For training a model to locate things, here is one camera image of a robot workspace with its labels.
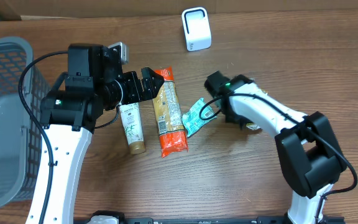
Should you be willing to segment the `white Pantene tube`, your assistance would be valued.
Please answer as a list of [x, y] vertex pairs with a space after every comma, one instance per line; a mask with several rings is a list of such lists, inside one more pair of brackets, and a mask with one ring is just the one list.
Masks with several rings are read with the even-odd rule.
[[121, 105], [119, 107], [121, 121], [131, 154], [141, 154], [146, 151], [142, 122], [138, 103]]

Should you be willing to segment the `teal snack packet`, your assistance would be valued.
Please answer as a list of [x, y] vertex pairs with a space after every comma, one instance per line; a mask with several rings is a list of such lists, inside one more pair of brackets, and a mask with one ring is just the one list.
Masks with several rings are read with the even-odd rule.
[[209, 118], [209, 120], [203, 120], [200, 118], [200, 111], [205, 104], [204, 98], [200, 98], [194, 103], [188, 112], [182, 115], [182, 122], [186, 129], [187, 138], [192, 137], [192, 135], [197, 133], [204, 125], [217, 118], [217, 116], [213, 117], [214, 111], [210, 106], [207, 106], [202, 111], [202, 117]]

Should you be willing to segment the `spaghetti pack orange ends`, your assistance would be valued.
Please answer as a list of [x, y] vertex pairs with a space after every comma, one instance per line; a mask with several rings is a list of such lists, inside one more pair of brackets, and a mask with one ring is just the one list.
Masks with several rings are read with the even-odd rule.
[[164, 83], [153, 99], [162, 157], [173, 152], [188, 151], [188, 142], [181, 117], [172, 67], [155, 71]]

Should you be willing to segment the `green yellow snack pouch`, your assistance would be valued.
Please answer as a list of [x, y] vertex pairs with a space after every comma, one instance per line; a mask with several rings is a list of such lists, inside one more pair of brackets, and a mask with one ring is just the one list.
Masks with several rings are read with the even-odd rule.
[[261, 118], [265, 117], [265, 103], [261, 99], [259, 99], [258, 96], [264, 99], [267, 93], [254, 86], [253, 88], [247, 90], [247, 94], [250, 94], [250, 96], [245, 97], [248, 107], [246, 111], [247, 114], [251, 115], [251, 118], [247, 116], [247, 119], [249, 119], [249, 121], [246, 122], [246, 126], [247, 128], [256, 131], [258, 129], [262, 129], [262, 127], [260, 126], [260, 124], [262, 123]]

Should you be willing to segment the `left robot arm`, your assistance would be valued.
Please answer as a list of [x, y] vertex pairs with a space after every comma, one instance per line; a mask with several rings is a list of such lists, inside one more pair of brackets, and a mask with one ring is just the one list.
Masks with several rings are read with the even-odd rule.
[[104, 113], [157, 97], [164, 78], [149, 67], [123, 72], [122, 42], [109, 47], [71, 44], [68, 70], [40, 102], [37, 118], [23, 106], [43, 139], [39, 171], [27, 223], [73, 223], [81, 166], [97, 119]]

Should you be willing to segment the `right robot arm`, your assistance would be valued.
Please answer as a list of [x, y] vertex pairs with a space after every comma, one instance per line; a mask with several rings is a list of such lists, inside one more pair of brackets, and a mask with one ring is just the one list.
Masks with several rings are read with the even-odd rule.
[[274, 138], [282, 174], [293, 191], [281, 223], [344, 223], [323, 215], [326, 197], [347, 169], [325, 115], [295, 111], [243, 75], [228, 78], [217, 71], [204, 86], [228, 123], [253, 123]]

